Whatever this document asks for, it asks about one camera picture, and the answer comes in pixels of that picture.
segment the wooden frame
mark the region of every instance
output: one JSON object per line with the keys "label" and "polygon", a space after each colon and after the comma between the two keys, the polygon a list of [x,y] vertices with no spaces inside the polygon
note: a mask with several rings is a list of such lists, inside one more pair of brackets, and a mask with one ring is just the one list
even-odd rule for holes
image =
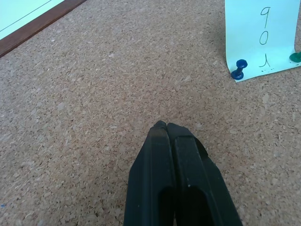
{"label": "wooden frame", "polygon": [[28,24],[4,37],[0,40],[0,57],[29,40],[33,35],[39,33],[85,1],[86,0],[64,0]]}

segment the light blue paper sheet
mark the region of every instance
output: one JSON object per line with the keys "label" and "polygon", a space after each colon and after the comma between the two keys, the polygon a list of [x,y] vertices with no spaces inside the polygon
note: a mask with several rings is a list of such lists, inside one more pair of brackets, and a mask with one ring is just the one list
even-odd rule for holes
{"label": "light blue paper sheet", "polygon": [[63,0],[0,0],[0,40]]}
{"label": "light blue paper sheet", "polygon": [[300,0],[225,0],[226,57],[230,72],[244,59],[244,81],[301,66],[289,56],[294,41]]}

